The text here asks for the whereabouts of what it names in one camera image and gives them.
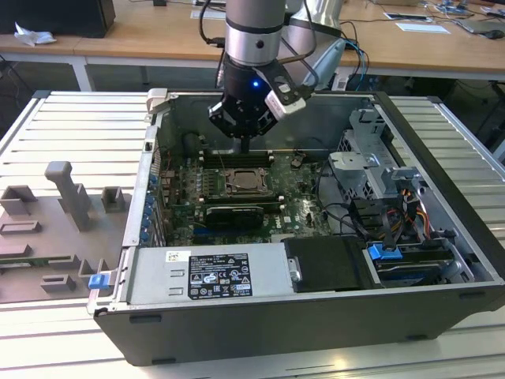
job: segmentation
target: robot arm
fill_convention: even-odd
[[[277,121],[305,107],[305,100],[312,95],[315,86],[296,85],[284,64],[301,61],[314,52],[316,32],[312,13],[319,17],[319,6],[336,2],[341,3],[315,0],[310,8],[304,0],[303,12],[299,13],[303,13],[301,18],[307,21],[297,19],[295,24],[298,25],[294,27],[299,28],[301,24],[310,28],[312,49],[306,54],[279,60],[286,0],[226,2],[224,92],[221,101],[209,108],[209,118],[225,135],[240,139],[241,152],[249,150],[251,138],[265,134]]]

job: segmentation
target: warning label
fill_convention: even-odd
[[[188,277],[192,300],[253,296],[247,254],[192,255]]]

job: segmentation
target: blue cable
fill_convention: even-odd
[[[366,63],[366,60],[365,60],[365,56],[363,55],[363,52],[361,51],[361,49],[356,46],[354,43],[350,42],[348,39],[346,39],[346,42],[360,55],[360,58],[361,58],[361,64],[362,64],[362,71],[361,71],[361,78],[360,78],[360,82],[358,83],[357,87],[356,87],[356,91],[358,89],[360,89],[361,87],[361,83],[363,82],[363,79],[365,78],[365,63]]]

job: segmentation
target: blue connector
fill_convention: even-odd
[[[110,274],[94,274],[89,278],[88,288],[90,290],[108,290]]]
[[[373,260],[380,259],[402,259],[403,255],[400,249],[397,247],[394,250],[385,250],[382,243],[374,243],[368,248],[368,253]]]

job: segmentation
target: white paper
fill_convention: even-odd
[[[192,10],[191,11],[191,18],[197,19],[200,17],[200,11],[199,10]],[[208,10],[205,12],[204,15],[205,20],[225,20],[226,19],[226,12],[219,12],[218,10]]]
[[[423,33],[442,33],[451,34],[447,29],[440,25],[426,25],[426,24],[402,24],[396,23],[398,27],[404,32],[423,32]]]
[[[16,37],[22,43],[26,43],[31,47],[34,47],[36,43],[45,44],[56,42],[56,39],[49,32],[33,32],[31,30],[22,28],[17,23],[16,30],[17,31],[14,33],[14,37]]]

